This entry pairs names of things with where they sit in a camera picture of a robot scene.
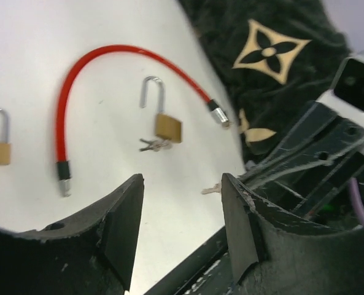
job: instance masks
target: white surface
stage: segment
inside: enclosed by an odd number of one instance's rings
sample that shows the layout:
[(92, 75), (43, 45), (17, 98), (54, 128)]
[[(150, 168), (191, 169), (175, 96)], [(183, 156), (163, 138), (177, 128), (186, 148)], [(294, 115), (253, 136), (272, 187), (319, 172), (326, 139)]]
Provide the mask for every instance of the white surface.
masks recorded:
[[(72, 196), (62, 199), (53, 143), (58, 92), (78, 58), (109, 44), (165, 56), (230, 110), (176, 1), (0, 0), (0, 107), (12, 123), (12, 163), (0, 167), (0, 227), (42, 229), (142, 173), (144, 208), (130, 292), (141, 295), (223, 226), (220, 196), (202, 196), (201, 189), (243, 167), (236, 126), (231, 132), (215, 124), (190, 86), (155, 61), (110, 54), (84, 69), (70, 95)], [(184, 142), (169, 151), (137, 151), (140, 137), (153, 138), (154, 85), (148, 107), (139, 109), (148, 75), (164, 80), (166, 113), (184, 123)]]
[(364, 50), (364, 0), (323, 0), (332, 23), (346, 33), (349, 46)]

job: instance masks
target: key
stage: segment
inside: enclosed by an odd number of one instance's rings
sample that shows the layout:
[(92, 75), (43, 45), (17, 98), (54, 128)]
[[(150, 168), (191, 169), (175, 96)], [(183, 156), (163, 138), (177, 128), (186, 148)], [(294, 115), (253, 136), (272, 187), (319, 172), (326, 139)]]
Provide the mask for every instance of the key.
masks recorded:
[(158, 152), (161, 148), (170, 149), (172, 147), (171, 142), (164, 140), (144, 140), (141, 138), (139, 141), (148, 144), (147, 147), (139, 149), (140, 152), (144, 151)]
[(217, 183), (214, 187), (211, 187), (210, 189), (203, 189), (201, 194), (207, 195), (213, 194), (215, 192), (221, 194), (221, 183)]

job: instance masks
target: cable end cap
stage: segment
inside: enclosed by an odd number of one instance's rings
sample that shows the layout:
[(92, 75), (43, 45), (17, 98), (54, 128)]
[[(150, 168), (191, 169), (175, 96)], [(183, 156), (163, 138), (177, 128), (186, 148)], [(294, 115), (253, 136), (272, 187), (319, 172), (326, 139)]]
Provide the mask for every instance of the cable end cap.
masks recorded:
[(211, 111), (213, 118), (218, 124), (220, 124), (224, 129), (229, 129), (231, 127), (231, 121), (225, 114), (222, 108), (218, 107)]
[(60, 191), (63, 197), (69, 197), (71, 195), (70, 179), (62, 179), (59, 181)]

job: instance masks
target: beige flower pattern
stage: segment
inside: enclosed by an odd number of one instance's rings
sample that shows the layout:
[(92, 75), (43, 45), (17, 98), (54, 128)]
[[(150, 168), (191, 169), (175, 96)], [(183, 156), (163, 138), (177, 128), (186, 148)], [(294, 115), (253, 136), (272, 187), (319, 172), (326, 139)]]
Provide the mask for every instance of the beige flower pattern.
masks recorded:
[(249, 37), (233, 69), (254, 69), (284, 85), (293, 61), (310, 41), (280, 34), (249, 20)]
[(250, 123), (246, 119), (246, 114), (243, 109), (239, 111), (239, 119), (241, 121), (239, 133), (244, 133), (247, 146), (250, 146), (250, 143), (266, 140), (276, 134), (275, 131), (267, 128), (250, 128)]

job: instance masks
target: red cable lock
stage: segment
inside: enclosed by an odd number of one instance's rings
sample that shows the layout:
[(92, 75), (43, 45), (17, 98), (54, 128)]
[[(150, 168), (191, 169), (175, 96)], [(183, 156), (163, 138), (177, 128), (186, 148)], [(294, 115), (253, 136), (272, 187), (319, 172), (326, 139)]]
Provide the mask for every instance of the red cable lock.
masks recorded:
[(83, 57), (81, 57), (77, 61), (77, 63), (70, 69), (70, 72), (68, 73), (66, 79), (64, 80), (63, 86), (59, 94), (58, 109), (55, 121), (56, 166), (58, 170), (58, 177), (61, 182), (61, 190), (65, 197), (70, 195), (69, 180), (71, 179), (69, 162), (67, 160), (66, 139), (65, 139), (66, 108), (67, 108), (69, 93), (71, 91), (71, 87), (76, 77), (89, 62), (94, 60), (96, 57), (112, 52), (137, 53), (140, 55), (145, 55), (147, 57), (150, 57), (156, 61), (159, 61), (163, 65), (167, 66), (169, 69), (173, 70), (191, 87), (193, 87), (193, 89), (197, 92), (197, 94), (204, 100), (210, 112), (215, 115), (216, 120), (219, 123), (221, 123), (223, 127), (228, 127), (230, 124), (226, 114), (220, 108), (220, 106), (214, 100), (210, 99), (209, 95), (191, 77), (189, 77), (180, 68), (171, 63), (169, 60), (161, 57), (160, 55), (151, 52), (149, 50), (132, 45), (108, 45), (94, 49), (91, 52), (85, 54)]

